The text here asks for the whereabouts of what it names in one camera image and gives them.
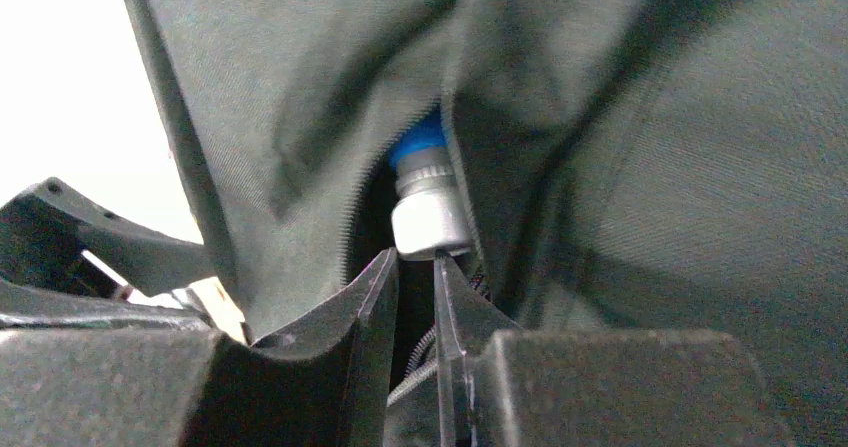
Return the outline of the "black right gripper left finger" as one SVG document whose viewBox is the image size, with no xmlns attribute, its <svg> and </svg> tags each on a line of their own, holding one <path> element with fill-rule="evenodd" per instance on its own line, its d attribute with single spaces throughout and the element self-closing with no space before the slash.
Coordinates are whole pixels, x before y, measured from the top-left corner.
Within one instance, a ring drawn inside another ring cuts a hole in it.
<svg viewBox="0 0 848 447">
<path fill-rule="evenodd" d="M 1 335 L 5 446 L 378 446 L 397 311 L 387 249 L 252 346 L 213 330 Z"/>
</svg>

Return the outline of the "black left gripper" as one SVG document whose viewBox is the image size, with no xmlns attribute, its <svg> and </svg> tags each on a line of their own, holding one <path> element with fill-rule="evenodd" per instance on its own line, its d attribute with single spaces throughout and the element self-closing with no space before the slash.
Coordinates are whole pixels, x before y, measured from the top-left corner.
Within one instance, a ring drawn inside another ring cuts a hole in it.
<svg viewBox="0 0 848 447">
<path fill-rule="evenodd" d="M 207 330 L 192 307 L 128 301 L 215 273 L 204 247 L 126 220 L 52 177 L 1 208 L 1 326 Z"/>
</svg>

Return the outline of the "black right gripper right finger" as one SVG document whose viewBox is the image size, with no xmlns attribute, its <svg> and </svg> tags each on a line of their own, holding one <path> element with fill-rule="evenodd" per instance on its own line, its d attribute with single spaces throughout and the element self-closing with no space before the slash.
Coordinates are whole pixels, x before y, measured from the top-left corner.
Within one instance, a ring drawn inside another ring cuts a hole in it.
<svg viewBox="0 0 848 447">
<path fill-rule="evenodd" d="M 520 328 L 434 260 L 444 446 L 791 446 L 754 358 L 710 330 Z"/>
</svg>

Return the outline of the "black student backpack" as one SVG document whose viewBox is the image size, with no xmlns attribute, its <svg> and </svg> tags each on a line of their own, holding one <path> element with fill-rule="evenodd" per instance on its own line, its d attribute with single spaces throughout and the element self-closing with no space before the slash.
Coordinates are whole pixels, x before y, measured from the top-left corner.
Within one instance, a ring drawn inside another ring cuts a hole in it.
<svg viewBox="0 0 848 447">
<path fill-rule="evenodd" d="M 383 155 L 440 106 L 492 300 L 745 342 L 847 442 L 847 0 L 125 0 L 255 334 L 390 242 Z"/>
</svg>

